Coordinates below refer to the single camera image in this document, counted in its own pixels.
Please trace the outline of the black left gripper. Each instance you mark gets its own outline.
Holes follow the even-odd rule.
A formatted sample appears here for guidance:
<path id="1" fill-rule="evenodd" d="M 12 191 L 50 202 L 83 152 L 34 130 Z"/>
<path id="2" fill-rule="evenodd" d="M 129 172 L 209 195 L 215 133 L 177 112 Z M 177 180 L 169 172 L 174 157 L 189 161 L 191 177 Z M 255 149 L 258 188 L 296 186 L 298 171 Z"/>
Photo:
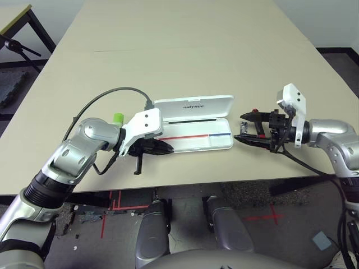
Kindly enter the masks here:
<path id="1" fill-rule="evenodd" d="M 142 173 L 142 162 L 143 154 L 149 151 L 151 155 L 167 155 L 174 153 L 173 147 L 161 140 L 153 140 L 153 143 L 150 139 L 146 140 L 144 138 L 138 139 L 133 145 L 130 146 L 128 154 L 132 157 L 137 158 L 135 175 L 140 175 Z"/>

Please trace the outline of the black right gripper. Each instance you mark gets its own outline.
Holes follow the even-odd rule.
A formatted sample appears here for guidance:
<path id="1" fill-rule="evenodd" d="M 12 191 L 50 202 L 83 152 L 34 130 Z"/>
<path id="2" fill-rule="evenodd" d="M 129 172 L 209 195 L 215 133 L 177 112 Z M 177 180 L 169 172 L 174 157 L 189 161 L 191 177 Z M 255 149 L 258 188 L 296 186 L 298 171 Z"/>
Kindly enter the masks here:
<path id="1" fill-rule="evenodd" d="M 269 122 L 270 139 L 254 134 L 237 134 L 234 139 L 249 146 L 270 146 L 270 152 L 277 153 L 284 144 L 289 142 L 289 134 L 292 128 L 292 117 L 287 118 L 279 114 L 275 109 L 271 113 L 249 112 L 240 116 L 249 122 Z"/>

